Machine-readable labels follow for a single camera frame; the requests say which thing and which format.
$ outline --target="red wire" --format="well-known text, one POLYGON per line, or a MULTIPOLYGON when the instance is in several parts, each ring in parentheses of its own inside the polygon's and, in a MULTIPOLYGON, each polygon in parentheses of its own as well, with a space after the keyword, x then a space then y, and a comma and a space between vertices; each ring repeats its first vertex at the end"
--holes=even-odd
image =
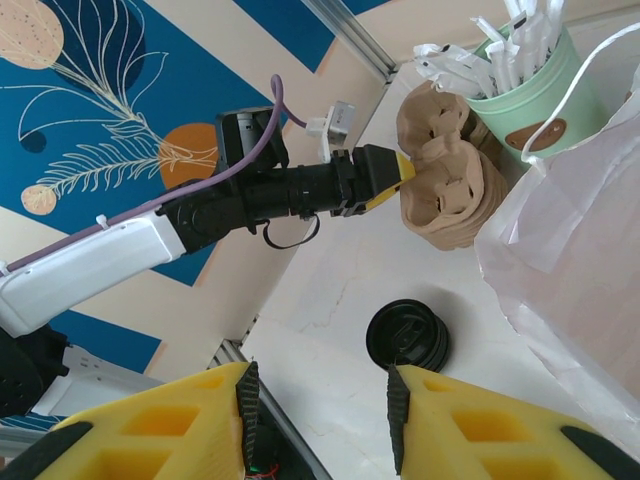
POLYGON ((273 478, 275 480, 278 470, 280 470, 280 465, 273 467, 273 470, 269 473, 258 473, 257 475, 250 475, 247 478, 273 478))

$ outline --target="orange circle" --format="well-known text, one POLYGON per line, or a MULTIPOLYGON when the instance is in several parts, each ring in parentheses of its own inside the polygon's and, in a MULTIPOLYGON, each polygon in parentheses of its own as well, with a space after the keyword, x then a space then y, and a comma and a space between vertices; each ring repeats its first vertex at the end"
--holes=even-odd
POLYGON ((189 180, 213 175, 218 163, 216 127, 209 123, 189 123, 175 128, 164 138, 158 151, 160 175, 165 187, 173 188, 189 180))

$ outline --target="black cable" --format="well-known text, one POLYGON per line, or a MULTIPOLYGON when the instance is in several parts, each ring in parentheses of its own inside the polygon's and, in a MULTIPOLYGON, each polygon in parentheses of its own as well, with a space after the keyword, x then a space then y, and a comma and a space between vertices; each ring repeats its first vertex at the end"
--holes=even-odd
POLYGON ((307 238, 302 240, 301 242, 294 243, 293 245, 289 245, 288 247, 283 247, 281 245, 276 245, 269 238, 269 226, 271 225, 271 222, 269 220, 267 220, 267 224, 265 225, 264 229, 262 230, 262 236, 264 237, 264 241, 267 243, 267 245, 269 245, 271 248, 275 248, 276 250, 288 250, 289 248, 294 248, 294 247, 299 247, 300 245, 304 245, 305 243, 310 242, 311 240, 313 240, 316 237, 316 235, 318 235, 318 232, 320 231, 320 217, 318 217, 318 215, 314 215, 314 217, 316 219, 316 225, 315 225, 315 227, 313 227, 313 230, 312 230, 311 234, 307 238))

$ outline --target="black coffee cup lid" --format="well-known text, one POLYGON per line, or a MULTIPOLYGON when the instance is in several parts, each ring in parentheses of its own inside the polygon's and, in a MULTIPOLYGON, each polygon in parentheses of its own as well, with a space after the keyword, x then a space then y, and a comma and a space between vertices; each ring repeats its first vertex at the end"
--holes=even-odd
POLYGON ((424 303, 397 300, 380 309, 367 329, 367 350, 385 370, 389 365, 416 365, 439 372, 451 350, 444 322, 424 303))

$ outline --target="green bucket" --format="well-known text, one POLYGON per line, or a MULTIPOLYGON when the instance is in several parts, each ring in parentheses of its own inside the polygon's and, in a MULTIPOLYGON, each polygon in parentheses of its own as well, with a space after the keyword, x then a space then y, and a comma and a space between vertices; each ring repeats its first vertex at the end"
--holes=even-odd
MULTIPOLYGON (((476 55, 486 58, 489 44, 480 45, 476 55)), ((466 101, 505 149, 519 159, 524 144, 551 116, 581 65, 571 36, 563 29, 547 63, 525 83, 497 97, 466 101)), ((608 121, 606 107, 589 79, 583 77, 558 118, 533 143, 531 152, 548 157, 599 132, 608 121)))

